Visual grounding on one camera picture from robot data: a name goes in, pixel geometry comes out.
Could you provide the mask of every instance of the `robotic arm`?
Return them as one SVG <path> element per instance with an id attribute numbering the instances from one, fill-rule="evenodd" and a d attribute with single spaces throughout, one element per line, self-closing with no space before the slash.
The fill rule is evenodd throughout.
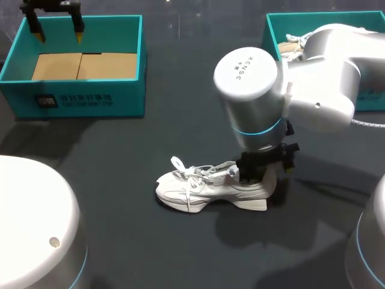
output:
<path id="1" fill-rule="evenodd" d="M 288 120 L 318 132 L 335 132 L 353 119 L 360 88 L 385 90 L 385 34 L 346 25 L 320 27 L 308 39 L 304 61 L 275 61 L 259 48 L 240 48 L 217 64 L 214 83 L 231 126 L 246 152 L 241 180 L 260 180 L 261 167 L 294 166 L 297 144 Z"/>

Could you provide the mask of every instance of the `white sneaker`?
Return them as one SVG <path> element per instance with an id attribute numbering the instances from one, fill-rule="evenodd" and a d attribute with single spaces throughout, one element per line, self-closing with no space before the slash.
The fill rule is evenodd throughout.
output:
<path id="1" fill-rule="evenodd" d="M 260 183 L 239 183 L 239 170 L 234 161 L 219 166 L 190 167 L 172 157 L 175 171 L 161 176 L 156 195 L 166 205 L 180 211 L 197 213 L 213 200 L 227 200 L 239 208 L 267 210 L 266 198 L 276 188 L 276 165 L 267 167 Z"/>

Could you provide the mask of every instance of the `shoe heel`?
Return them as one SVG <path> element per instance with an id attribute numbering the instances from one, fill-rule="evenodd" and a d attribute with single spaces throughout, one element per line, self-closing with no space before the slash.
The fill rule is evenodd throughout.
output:
<path id="1" fill-rule="evenodd" d="M 238 200 L 233 202 L 240 209 L 252 210 L 252 211 L 266 211 L 267 202 L 266 199 L 263 200 Z"/>

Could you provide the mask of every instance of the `white robotic arm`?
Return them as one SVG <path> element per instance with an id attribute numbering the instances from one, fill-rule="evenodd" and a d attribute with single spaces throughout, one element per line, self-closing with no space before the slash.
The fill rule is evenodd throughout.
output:
<path id="1" fill-rule="evenodd" d="M 214 83 L 246 151 L 280 144 L 286 119 L 312 131 L 344 129 L 360 89 L 385 91 L 385 34 L 326 25 L 310 36 L 303 58 L 274 61 L 269 53 L 247 47 L 218 63 Z"/>
<path id="2" fill-rule="evenodd" d="M 317 29 L 301 62 L 274 61 L 259 48 L 241 48 L 218 63 L 214 83 L 241 147 L 241 180 L 258 167 L 292 162 L 282 145 L 289 119 L 312 131 L 340 131 L 353 119 L 360 89 L 385 91 L 385 34 L 341 24 Z M 353 288 L 385 288 L 385 176 L 370 198 L 346 250 Z"/>

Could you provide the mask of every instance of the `blue light ring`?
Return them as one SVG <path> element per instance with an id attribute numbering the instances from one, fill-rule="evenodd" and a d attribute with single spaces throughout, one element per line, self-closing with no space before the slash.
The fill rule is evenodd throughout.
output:
<path id="1" fill-rule="evenodd" d="M 238 131 L 236 128 L 233 128 L 236 132 L 240 133 L 240 134 L 244 134 L 244 135 L 261 135 L 261 134 L 265 134 L 269 131 L 271 131 L 273 128 L 275 128 L 281 121 L 282 119 L 279 119 L 275 124 L 273 124 L 270 128 L 264 130 L 264 131 L 261 131 L 261 132 L 254 132 L 254 133 L 249 133 L 249 132 L 242 132 L 242 131 Z"/>

